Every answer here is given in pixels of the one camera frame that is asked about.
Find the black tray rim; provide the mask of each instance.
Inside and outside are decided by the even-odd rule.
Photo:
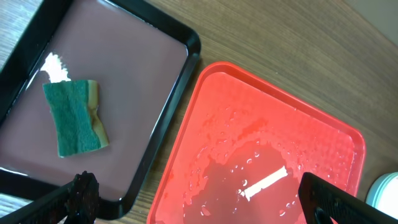
[[[73,1],[44,0],[27,26],[7,62],[0,71],[0,127],[34,72],[41,66],[43,52]],[[188,57],[158,118],[147,149],[127,190],[119,201],[101,199],[98,218],[114,220],[127,214],[138,196],[146,175],[165,137],[182,93],[200,59],[201,42],[198,34],[143,0],[106,0],[120,7],[187,47]],[[0,193],[37,200],[59,186],[27,176],[0,170]]]

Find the wooden table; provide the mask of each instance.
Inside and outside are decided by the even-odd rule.
[[[40,0],[0,2],[0,66]],[[398,171],[398,48],[343,1],[150,0],[195,29],[202,60],[227,60],[359,129],[367,156],[358,198]],[[195,82],[131,212],[115,223],[145,223]],[[0,210],[18,201],[3,198]]]

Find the red tray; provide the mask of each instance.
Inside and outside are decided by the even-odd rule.
[[[356,195],[362,135],[228,62],[202,71],[147,223],[305,223],[304,172]]]

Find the red tray rim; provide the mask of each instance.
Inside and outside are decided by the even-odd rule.
[[[359,144],[356,144],[356,148],[355,148],[355,151],[361,151],[361,153],[362,153],[362,156],[357,158],[358,167],[360,169],[359,169],[358,173],[355,175],[356,182],[354,182],[354,188],[353,188],[352,192],[348,192],[351,195],[354,195],[356,197],[356,194],[358,193],[359,183],[361,181],[365,158],[366,158],[365,140],[364,140],[362,134],[357,129],[355,129],[355,128],[351,127],[350,125],[340,121],[339,119],[323,112],[322,110],[302,101],[301,99],[295,97],[294,95],[287,93],[285,90],[282,90],[279,87],[276,87],[275,85],[253,75],[252,73],[244,70],[243,68],[241,68],[231,62],[215,62],[215,63],[212,63],[209,66],[207,66],[198,77],[198,81],[195,85],[195,88],[193,90],[191,99],[190,99],[188,107],[187,107],[187,110],[186,110],[184,118],[182,120],[180,130],[178,131],[172,151],[171,151],[171,153],[169,155],[169,159],[167,161],[167,165],[164,169],[162,179],[160,180],[159,186],[157,188],[157,191],[156,191],[156,194],[154,197],[154,201],[152,202],[152,205],[150,206],[150,210],[149,210],[148,217],[147,217],[147,224],[151,224],[151,221],[153,221],[153,222],[155,221],[155,214],[157,211],[157,206],[159,204],[160,197],[163,194],[165,184],[167,183],[167,178],[168,178],[170,170],[174,164],[174,159],[177,156],[178,149],[182,142],[183,135],[187,128],[187,124],[191,117],[191,114],[192,114],[193,108],[195,106],[196,100],[198,98],[198,94],[200,92],[201,86],[207,77],[209,77],[210,75],[212,75],[215,72],[220,72],[219,68],[228,68],[231,70],[235,70],[242,75],[247,76],[249,82],[245,82],[245,81],[243,81],[243,82],[245,82],[257,89],[259,86],[261,86],[263,88],[268,88],[270,91],[273,91],[276,94],[270,94],[270,93],[266,92],[267,94],[270,94],[271,96],[273,96],[279,100],[280,100],[281,96],[284,97],[285,99],[288,99],[288,101],[290,101],[289,105],[296,107],[298,110],[302,110],[306,114],[310,114],[311,116],[313,116],[316,119],[321,118],[322,122],[329,124],[332,127],[338,126],[338,128],[340,130],[342,130],[344,133],[348,134],[353,139],[353,141],[360,142]]]

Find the green sponge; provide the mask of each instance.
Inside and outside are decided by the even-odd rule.
[[[90,152],[109,145],[96,112],[96,81],[48,83],[43,85],[43,89],[57,129],[59,157]]]

